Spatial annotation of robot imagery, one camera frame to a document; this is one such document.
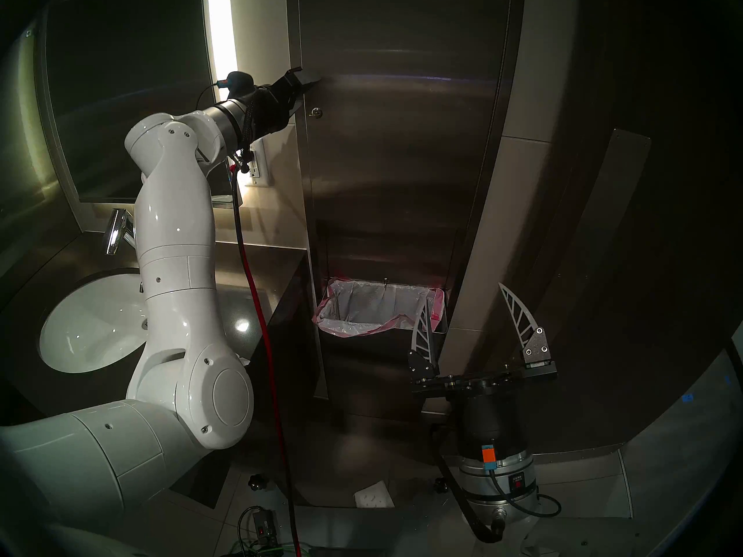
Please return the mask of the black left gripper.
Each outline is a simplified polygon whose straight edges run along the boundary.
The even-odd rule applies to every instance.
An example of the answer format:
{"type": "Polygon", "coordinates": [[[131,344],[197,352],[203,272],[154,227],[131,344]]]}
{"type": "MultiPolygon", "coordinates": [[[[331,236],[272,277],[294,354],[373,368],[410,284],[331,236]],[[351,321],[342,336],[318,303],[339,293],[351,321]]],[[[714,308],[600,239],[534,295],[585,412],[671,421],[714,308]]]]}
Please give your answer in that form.
{"type": "Polygon", "coordinates": [[[237,141],[255,141],[287,126],[300,97],[322,79],[303,77],[302,69],[291,68],[270,85],[255,85],[251,75],[241,71],[227,74],[224,110],[234,122],[237,141]]]}

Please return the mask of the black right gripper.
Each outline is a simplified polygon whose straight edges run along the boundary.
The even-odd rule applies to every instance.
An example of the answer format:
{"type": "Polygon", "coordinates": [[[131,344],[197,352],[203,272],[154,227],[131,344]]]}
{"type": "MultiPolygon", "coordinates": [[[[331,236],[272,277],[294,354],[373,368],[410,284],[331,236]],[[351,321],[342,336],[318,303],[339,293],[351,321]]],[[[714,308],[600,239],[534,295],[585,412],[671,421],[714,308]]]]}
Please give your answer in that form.
{"type": "Polygon", "coordinates": [[[412,392],[424,398],[444,397],[451,405],[450,425],[461,457],[483,460],[481,448],[492,446],[494,460],[528,448],[519,416],[518,393],[538,377],[556,376],[556,363],[544,328],[512,292],[499,283],[522,350],[525,368],[482,374],[438,376],[431,303],[426,299],[412,331],[408,366],[412,392]]]}

